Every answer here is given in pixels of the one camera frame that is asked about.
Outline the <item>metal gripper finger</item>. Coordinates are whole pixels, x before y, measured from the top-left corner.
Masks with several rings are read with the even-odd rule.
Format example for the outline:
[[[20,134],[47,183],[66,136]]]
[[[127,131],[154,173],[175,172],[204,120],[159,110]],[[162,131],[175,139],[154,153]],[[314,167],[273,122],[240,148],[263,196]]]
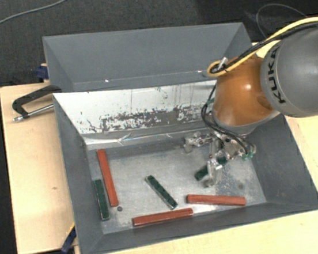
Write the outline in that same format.
[[[197,131],[184,136],[183,148],[186,153],[191,153],[193,151],[193,147],[204,146],[210,142],[212,142],[211,135],[203,135],[200,131]]]
[[[204,179],[204,184],[206,187],[211,187],[216,185],[222,176],[222,171],[224,166],[216,158],[210,158],[207,161],[207,176]]]

